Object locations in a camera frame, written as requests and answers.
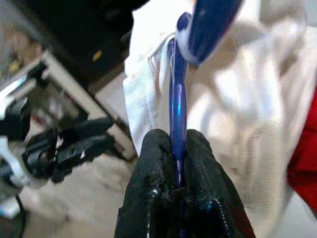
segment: white fabric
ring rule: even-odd
[[[188,0],[151,0],[133,13],[123,82],[140,153],[151,129],[168,129],[167,43]],[[188,128],[201,131],[233,180],[258,238],[285,210],[285,170],[316,86],[317,30],[296,0],[247,0],[224,42],[189,67]]]

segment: blue handle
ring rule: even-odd
[[[184,13],[177,23],[176,40],[183,57],[199,66],[216,48],[242,0],[197,0],[194,16]]]
[[[177,41],[172,39],[168,45],[169,54],[169,131],[173,156],[176,160],[175,181],[183,185],[183,155],[186,145],[186,88],[187,62],[181,55]]]

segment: wire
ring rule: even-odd
[[[23,234],[24,234],[24,230],[25,230],[25,224],[26,224],[26,212],[24,210],[24,206],[21,202],[21,199],[19,197],[19,195],[16,195],[16,201],[19,204],[19,208],[20,208],[20,213],[21,213],[21,217],[22,217],[22,225],[21,225],[21,231],[20,231],[20,235],[19,238],[23,238]]]

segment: red fabric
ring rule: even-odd
[[[289,185],[317,212],[317,90],[287,173]]]

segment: red object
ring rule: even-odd
[[[289,185],[317,212],[317,90],[287,173]]]

